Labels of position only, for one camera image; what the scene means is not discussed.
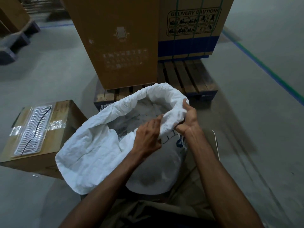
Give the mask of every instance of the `wooden pallet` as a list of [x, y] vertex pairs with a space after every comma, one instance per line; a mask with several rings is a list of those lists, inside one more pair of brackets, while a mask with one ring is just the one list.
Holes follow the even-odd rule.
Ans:
[[32, 19], [17, 33], [12, 33], [0, 38], [0, 65], [6, 65], [17, 60], [14, 52], [18, 48], [28, 45], [30, 40], [28, 35], [40, 31], [39, 26]]
[[[158, 83], [169, 83], [186, 97], [195, 96], [201, 101], [210, 101], [218, 91], [208, 71], [200, 60], [171, 61], [158, 63]], [[151, 84], [105, 90], [98, 81], [94, 105], [98, 110], [102, 105], [125, 98]]]

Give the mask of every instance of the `black cable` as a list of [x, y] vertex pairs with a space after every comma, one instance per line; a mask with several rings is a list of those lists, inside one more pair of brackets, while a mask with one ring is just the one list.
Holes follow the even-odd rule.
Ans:
[[43, 117], [48, 113], [48, 111], [50, 111], [50, 109], [51, 109], [51, 107], [44, 113], [44, 115], [42, 115], [42, 117], [41, 117], [41, 119], [39, 120], [38, 125], [37, 125], [37, 127], [36, 127], [35, 134], [34, 134], [33, 138], [32, 138], [31, 140], [29, 140], [28, 143], [25, 145], [25, 148], [23, 149], [23, 151], [22, 151], [22, 153], [21, 153], [21, 156], [23, 155], [23, 152], [25, 151], [27, 145], [35, 138], [36, 133], [37, 133], [37, 130], [38, 130], [38, 126], [39, 126], [41, 120], [42, 120]]

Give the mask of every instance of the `khaki pants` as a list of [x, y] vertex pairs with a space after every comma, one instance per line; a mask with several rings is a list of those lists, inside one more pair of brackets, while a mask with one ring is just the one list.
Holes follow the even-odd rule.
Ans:
[[[216, 156], [219, 157], [215, 134], [211, 130], [204, 130], [204, 133]], [[161, 214], [214, 220], [199, 176], [192, 152], [188, 151], [166, 203], [117, 199], [100, 227], [125, 227]]]

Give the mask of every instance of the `person's right arm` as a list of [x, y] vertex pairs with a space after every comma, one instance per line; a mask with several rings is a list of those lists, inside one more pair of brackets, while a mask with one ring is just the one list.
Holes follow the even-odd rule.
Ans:
[[185, 122], [176, 127], [183, 134], [191, 149], [216, 221], [222, 227], [264, 227], [259, 215], [237, 186], [223, 165], [216, 158], [200, 128], [196, 110], [184, 99], [187, 110]]

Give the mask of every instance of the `white sack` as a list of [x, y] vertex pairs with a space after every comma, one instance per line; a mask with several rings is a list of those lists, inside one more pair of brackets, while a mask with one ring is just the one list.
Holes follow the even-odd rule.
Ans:
[[[184, 156], [180, 146], [181, 138], [173, 131], [185, 117], [186, 110], [182, 107], [184, 98], [180, 91], [167, 83], [154, 84], [113, 103], [89, 118], [55, 157], [67, 184], [78, 194], [88, 194], [132, 149], [137, 129], [125, 135], [131, 128], [128, 125], [139, 126], [142, 121], [155, 118], [167, 109], [159, 136], [164, 143], [162, 148], [135, 170], [126, 186], [131, 191], [142, 194], [168, 191], [176, 181]], [[137, 117], [140, 120], [134, 121], [134, 115], [140, 115]]]

